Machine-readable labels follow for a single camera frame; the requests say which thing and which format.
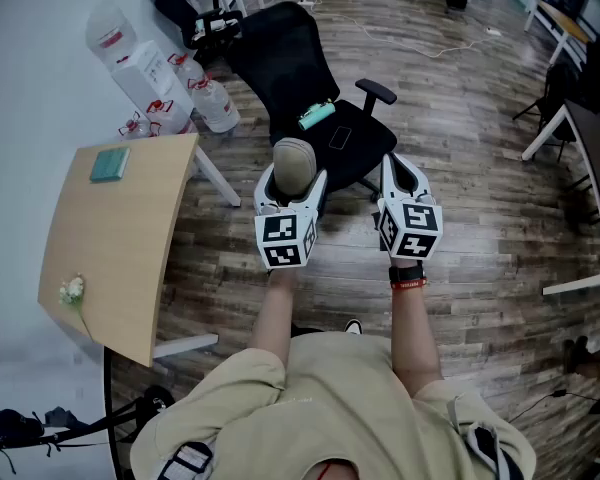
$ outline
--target person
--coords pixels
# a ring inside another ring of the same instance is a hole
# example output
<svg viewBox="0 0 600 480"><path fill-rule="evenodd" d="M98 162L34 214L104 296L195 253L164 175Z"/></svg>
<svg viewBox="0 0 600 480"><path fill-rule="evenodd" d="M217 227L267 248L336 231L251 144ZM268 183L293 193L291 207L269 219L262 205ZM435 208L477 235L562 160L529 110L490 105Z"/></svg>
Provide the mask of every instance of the person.
<svg viewBox="0 0 600 480"><path fill-rule="evenodd" d="M131 449L135 478L174 478L170 468L183 464L174 457L199 458L197 449L208 450L199 476L178 478L530 479L536 457L522 434L475 391L444 380L421 264L392 264L391 339L358 322L349 332L294 328L292 338L299 269L273 270L248 348L146 424ZM502 453L470 451L467 436L482 441L482 427ZM505 462L509 476L494 473Z"/></svg>
<svg viewBox="0 0 600 480"><path fill-rule="evenodd" d="M586 336L580 336L574 342L564 342L564 373L577 373L583 377L600 380L600 350L593 354L587 350Z"/></svg>

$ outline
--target white box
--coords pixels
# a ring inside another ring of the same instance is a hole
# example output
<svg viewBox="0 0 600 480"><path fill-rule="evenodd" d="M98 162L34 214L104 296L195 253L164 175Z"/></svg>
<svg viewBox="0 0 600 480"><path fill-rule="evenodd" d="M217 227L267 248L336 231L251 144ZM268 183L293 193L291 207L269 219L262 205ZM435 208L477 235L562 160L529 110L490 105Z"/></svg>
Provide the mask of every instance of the white box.
<svg viewBox="0 0 600 480"><path fill-rule="evenodd" d="M126 60L116 65L111 76L145 115L155 100L173 100L191 115L193 100L155 41L139 44Z"/></svg>
<svg viewBox="0 0 600 480"><path fill-rule="evenodd" d="M393 258L428 260L442 238L442 208L414 199L385 199L378 229Z"/></svg>
<svg viewBox="0 0 600 480"><path fill-rule="evenodd" d="M304 267L316 242L318 212L286 210L255 218L256 241L268 269Z"/></svg>

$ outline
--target teal object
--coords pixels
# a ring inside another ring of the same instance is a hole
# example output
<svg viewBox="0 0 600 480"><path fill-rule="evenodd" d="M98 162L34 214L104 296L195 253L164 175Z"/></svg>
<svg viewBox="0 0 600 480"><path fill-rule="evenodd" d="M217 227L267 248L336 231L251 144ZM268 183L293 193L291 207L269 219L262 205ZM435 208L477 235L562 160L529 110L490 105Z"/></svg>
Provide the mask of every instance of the teal object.
<svg viewBox="0 0 600 480"><path fill-rule="evenodd" d="M302 119L298 121L298 126L302 131L306 131L311 128L314 124L319 123L325 117L330 116L336 111L336 107L333 103L327 103L326 105L312 105Z"/></svg>
<svg viewBox="0 0 600 480"><path fill-rule="evenodd" d="M116 148L100 151L96 157L96 161L93 163L93 169L91 169L91 176L89 179L93 183L118 181L122 179L130 151L129 148Z"/></svg>

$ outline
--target red wristband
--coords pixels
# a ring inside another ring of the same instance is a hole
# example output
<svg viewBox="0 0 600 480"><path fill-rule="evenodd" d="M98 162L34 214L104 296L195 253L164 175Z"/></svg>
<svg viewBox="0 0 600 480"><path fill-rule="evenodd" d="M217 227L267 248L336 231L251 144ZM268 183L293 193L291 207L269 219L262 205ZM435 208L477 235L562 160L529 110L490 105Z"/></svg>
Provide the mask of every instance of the red wristband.
<svg viewBox="0 0 600 480"><path fill-rule="evenodd" d="M398 283L391 283L391 288L394 290L411 290L413 288L422 288L427 284L427 278L416 279L415 281L400 281Z"/></svg>

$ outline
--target black watch strap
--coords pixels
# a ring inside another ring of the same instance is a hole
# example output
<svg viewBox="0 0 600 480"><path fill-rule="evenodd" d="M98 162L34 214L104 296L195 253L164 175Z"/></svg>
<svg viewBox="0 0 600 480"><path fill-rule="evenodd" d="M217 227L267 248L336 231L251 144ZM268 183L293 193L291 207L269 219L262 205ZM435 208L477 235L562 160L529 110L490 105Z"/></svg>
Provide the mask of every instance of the black watch strap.
<svg viewBox="0 0 600 480"><path fill-rule="evenodd" d="M392 283L399 283L401 281L417 281L418 279L424 279L424 269L422 268L422 261L418 261L417 265L409 268L389 268L389 280Z"/></svg>

